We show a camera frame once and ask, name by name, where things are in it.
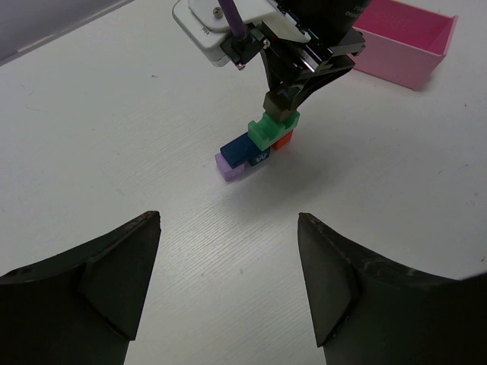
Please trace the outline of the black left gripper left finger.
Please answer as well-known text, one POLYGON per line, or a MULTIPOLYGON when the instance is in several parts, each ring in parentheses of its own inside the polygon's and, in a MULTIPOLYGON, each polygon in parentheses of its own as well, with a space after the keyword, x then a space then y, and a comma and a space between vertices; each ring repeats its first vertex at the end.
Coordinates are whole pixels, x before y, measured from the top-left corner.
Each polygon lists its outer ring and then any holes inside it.
POLYGON ((3 364, 123 364, 135 340, 161 236, 147 211, 1 277, 3 364))

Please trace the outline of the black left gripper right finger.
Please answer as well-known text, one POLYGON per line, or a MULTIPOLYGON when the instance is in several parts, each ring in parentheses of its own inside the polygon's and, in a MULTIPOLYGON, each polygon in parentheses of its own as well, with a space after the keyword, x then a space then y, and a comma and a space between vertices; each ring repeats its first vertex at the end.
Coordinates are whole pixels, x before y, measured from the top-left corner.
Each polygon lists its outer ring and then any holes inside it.
POLYGON ((388 259, 309 213, 298 248, 328 364, 484 364, 486 276, 443 278, 388 259))

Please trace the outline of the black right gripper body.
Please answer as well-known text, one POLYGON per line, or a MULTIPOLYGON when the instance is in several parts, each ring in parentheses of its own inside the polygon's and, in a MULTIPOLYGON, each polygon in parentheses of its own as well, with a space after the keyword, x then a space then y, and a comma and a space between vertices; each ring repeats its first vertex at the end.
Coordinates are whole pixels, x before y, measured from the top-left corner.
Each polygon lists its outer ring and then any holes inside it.
POLYGON ((262 51, 266 74, 269 71, 286 74, 288 86, 304 86, 310 78, 339 70, 351 71, 353 58, 365 48, 362 33, 354 29, 357 14, 309 14, 293 25, 309 40, 287 40, 276 33, 277 27, 266 22, 259 29, 270 45, 262 51))

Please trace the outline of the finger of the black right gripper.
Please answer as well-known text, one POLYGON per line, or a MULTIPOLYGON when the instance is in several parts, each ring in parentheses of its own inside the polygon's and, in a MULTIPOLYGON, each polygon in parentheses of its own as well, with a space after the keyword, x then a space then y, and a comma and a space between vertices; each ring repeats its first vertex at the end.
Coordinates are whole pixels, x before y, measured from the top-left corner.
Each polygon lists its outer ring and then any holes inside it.
POLYGON ((289 99, 289 77, 286 74, 269 71, 267 74, 267 83, 269 85, 269 95, 273 98, 288 100, 289 99))
POLYGON ((291 109, 296 110, 311 94, 334 82, 338 78, 341 78, 347 73, 349 73, 349 70, 339 70, 329 74, 310 78, 304 83, 303 88, 292 98, 291 109))

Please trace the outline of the brown window wood block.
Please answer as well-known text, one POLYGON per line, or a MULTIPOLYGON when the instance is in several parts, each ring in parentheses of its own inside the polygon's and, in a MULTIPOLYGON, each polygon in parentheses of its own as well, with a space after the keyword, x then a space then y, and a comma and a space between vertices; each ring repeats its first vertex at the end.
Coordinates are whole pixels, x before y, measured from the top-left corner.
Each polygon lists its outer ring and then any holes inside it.
POLYGON ((276 122, 283 122, 294 112, 288 99, 274 91, 268 91, 264 96, 263 109, 276 122))

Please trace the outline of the green hospital wood block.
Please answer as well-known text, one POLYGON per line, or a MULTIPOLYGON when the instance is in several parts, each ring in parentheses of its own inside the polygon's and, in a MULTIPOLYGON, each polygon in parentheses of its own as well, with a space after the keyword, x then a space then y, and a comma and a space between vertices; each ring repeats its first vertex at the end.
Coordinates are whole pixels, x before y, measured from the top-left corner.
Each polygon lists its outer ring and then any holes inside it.
POLYGON ((264 151, 291 132, 298 125, 300 116, 301 114, 295 111, 283 122, 276 122, 268 113, 264 113, 260 121, 248 123, 247 136, 264 151))

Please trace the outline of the red orange wood cube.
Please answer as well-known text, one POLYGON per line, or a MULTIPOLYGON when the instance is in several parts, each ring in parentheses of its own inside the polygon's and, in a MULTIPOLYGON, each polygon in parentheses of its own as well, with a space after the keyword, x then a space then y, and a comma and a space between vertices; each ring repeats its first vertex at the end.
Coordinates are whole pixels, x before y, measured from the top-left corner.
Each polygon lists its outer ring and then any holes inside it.
POLYGON ((287 134, 283 135, 278 141, 276 141, 273 145, 272 145, 272 149, 277 151, 279 150, 280 148, 284 147, 292 138, 292 135, 293 135, 293 130, 291 130, 290 132, 288 132, 287 134))

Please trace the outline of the dark blue wood block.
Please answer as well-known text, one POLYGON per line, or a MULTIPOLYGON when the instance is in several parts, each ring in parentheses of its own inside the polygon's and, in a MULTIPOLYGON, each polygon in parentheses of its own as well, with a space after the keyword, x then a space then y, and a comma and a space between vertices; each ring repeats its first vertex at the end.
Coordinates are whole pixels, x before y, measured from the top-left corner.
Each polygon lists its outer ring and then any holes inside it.
POLYGON ((248 137, 247 133, 235 138, 220 148, 221 156, 231 168, 240 166, 259 154, 261 150, 248 137))

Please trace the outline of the large lilac wood block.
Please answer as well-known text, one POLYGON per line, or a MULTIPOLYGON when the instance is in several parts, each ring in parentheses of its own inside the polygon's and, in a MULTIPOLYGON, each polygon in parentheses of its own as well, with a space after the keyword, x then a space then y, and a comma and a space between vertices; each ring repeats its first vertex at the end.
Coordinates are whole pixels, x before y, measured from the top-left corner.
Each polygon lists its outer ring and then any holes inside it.
POLYGON ((225 160, 225 158, 221 155, 221 153, 215 155, 215 162, 225 182, 231 182, 244 174, 245 171, 244 163, 233 168, 229 165, 229 163, 225 160))

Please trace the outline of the pink plastic box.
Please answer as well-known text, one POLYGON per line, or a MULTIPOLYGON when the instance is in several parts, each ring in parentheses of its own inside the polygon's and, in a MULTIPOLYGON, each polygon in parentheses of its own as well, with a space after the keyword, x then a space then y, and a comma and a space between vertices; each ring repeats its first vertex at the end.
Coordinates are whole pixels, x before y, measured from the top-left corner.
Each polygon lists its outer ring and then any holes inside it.
POLYGON ((372 1, 354 26, 365 39, 355 70, 420 90, 446 57, 457 19, 398 1, 372 1))

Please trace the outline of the small dark blue wood cube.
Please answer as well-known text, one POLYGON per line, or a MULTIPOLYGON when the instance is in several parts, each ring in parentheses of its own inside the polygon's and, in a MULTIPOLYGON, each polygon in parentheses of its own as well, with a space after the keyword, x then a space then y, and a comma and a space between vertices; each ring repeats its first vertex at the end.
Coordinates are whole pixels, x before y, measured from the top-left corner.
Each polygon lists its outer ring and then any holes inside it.
POLYGON ((255 156, 251 157, 248 160, 249 165, 254 167, 257 164, 262 163, 264 160, 269 158, 270 150, 271 150, 271 148, 267 148, 266 150, 261 151, 259 154, 256 154, 255 156))

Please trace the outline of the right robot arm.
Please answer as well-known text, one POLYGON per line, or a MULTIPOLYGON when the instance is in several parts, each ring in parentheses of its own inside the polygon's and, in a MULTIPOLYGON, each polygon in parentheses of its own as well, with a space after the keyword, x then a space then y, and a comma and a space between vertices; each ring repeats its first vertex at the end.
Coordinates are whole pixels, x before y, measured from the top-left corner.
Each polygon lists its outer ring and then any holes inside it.
POLYGON ((277 28, 263 22, 259 29, 270 41, 261 51, 269 91, 264 110, 278 119, 292 113, 314 92, 355 67, 353 57, 365 48, 353 25, 369 1, 278 1, 278 10, 310 35, 306 43, 285 40, 277 28))

